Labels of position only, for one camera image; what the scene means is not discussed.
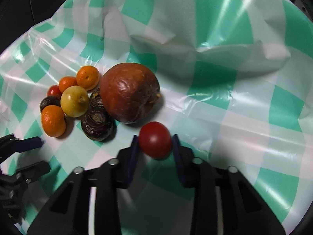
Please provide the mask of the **red cherry tomato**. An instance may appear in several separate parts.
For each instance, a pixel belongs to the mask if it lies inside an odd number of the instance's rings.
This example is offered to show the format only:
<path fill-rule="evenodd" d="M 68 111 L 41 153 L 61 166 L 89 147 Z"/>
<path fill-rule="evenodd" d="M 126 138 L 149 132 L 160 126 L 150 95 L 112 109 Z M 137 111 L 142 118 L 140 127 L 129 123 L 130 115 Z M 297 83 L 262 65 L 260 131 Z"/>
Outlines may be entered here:
<path fill-rule="evenodd" d="M 165 159 L 172 149 L 170 132 L 160 122 L 149 122 L 139 131 L 139 146 L 141 151 L 151 158 Z"/>

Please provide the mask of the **small dark water chestnut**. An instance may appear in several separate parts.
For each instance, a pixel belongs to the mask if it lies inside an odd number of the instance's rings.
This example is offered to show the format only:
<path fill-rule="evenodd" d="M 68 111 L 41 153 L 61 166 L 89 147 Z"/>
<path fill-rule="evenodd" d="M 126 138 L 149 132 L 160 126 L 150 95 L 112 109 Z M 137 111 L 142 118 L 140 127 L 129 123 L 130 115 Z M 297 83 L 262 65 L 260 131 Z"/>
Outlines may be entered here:
<path fill-rule="evenodd" d="M 60 99 L 57 98 L 56 96 L 45 97 L 44 99 L 42 99 L 40 103 L 40 106 L 39 106 L 40 112 L 42 112 L 45 107 L 50 106 L 50 105 L 55 105 L 55 106 L 60 107 Z"/>

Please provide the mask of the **large red apple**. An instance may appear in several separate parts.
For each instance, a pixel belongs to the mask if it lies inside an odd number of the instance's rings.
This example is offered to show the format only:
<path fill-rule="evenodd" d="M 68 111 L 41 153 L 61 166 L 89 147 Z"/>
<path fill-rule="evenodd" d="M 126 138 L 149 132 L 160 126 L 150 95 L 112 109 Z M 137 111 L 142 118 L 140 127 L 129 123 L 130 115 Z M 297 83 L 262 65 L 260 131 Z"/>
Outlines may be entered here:
<path fill-rule="evenodd" d="M 108 114 L 123 124 L 142 121 L 161 98 L 155 74 L 138 63 L 120 63 L 100 81 L 100 96 Z"/>

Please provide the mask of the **small red tomato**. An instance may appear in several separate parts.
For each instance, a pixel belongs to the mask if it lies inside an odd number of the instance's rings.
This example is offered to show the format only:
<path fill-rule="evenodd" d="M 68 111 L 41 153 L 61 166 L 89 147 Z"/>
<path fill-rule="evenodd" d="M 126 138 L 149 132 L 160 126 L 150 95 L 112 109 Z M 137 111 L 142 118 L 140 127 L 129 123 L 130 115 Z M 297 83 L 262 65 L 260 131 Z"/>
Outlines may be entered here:
<path fill-rule="evenodd" d="M 47 91 L 47 96 L 48 97 L 53 96 L 53 97 L 60 99 L 62 96 L 62 92 L 60 91 L 59 86 L 58 85 L 52 85 Z"/>

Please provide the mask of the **yellow round fruit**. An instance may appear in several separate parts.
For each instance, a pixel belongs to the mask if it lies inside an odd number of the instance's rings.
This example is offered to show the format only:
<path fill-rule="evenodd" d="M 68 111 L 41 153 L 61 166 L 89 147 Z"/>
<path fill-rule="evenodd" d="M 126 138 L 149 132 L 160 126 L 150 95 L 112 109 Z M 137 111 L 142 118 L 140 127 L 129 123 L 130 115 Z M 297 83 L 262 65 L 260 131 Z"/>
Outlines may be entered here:
<path fill-rule="evenodd" d="M 78 85 L 67 88 L 61 96 L 60 106 L 69 117 L 83 116 L 89 108 L 87 91 Z"/>

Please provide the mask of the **small orange mandarin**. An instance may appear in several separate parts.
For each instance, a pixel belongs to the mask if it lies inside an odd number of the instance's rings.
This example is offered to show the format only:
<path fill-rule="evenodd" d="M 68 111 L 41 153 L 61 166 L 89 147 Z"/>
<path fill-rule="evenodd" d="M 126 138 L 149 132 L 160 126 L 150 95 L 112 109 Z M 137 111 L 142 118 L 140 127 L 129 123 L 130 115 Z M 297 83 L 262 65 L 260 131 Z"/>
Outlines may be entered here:
<path fill-rule="evenodd" d="M 64 92 L 67 88 L 77 85 L 76 77 L 64 76 L 60 79 L 58 87 L 60 92 Z"/>

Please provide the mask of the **orange mandarin top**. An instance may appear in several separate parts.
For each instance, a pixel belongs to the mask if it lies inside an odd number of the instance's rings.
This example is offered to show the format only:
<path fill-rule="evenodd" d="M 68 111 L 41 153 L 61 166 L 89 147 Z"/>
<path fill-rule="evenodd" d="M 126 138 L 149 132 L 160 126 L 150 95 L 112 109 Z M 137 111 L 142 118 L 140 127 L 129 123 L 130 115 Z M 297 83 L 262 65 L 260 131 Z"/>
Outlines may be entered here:
<path fill-rule="evenodd" d="M 81 67 L 76 74 L 77 85 L 86 91 L 94 89 L 100 81 L 98 69 L 91 65 Z"/>

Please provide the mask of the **green white checkered tablecloth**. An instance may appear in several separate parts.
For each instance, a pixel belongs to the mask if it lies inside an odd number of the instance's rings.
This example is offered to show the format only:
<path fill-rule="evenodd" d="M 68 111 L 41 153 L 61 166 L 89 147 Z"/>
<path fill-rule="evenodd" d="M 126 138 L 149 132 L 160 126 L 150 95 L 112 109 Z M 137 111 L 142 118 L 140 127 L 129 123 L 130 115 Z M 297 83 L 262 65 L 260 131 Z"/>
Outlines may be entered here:
<path fill-rule="evenodd" d="M 18 168 L 46 160 L 51 172 L 24 196 L 26 233 L 77 166 L 92 169 L 130 145 L 139 125 L 117 125 L 108 142 L 74 120 L 47 136 L 39 103 L 84 65 L 151 69 L 161 100 L 150 119 L 211 165 L 238 167 L 290 234 L 312 202 L 312 22 L 289 0 L 67 0 L 19 33 L 1 54 L 1 134 L 41 136 L 14 154 Z"/>

